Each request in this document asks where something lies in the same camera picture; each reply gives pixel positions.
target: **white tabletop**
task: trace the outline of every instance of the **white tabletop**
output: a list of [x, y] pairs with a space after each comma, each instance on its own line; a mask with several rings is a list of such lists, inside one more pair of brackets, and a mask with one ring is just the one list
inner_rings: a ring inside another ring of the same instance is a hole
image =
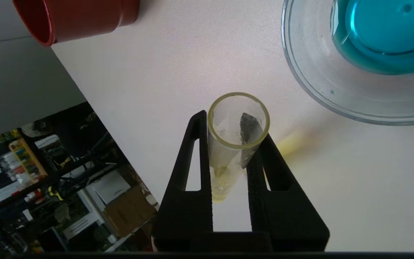
[[[312, 100], [282, 51], [282, 0], [142, 2], [135, 24], [53, 49], [157, 200], [189, 118], [247, 92], [268, 107], [276, 143], [305, 134], [286, 161], [330, 229], [327, 251], [414, 251], [414, 126], [351, 121]], [[214, 205], [214, 228], [249, 220], [240, 179]]]

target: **red cup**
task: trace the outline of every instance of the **red cup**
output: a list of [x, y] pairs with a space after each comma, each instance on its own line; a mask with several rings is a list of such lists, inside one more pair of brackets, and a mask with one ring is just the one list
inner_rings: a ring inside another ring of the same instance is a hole
[[43, 46], [114, 31], [133, 23], [140, 0], [13, 0], [31, 35]]

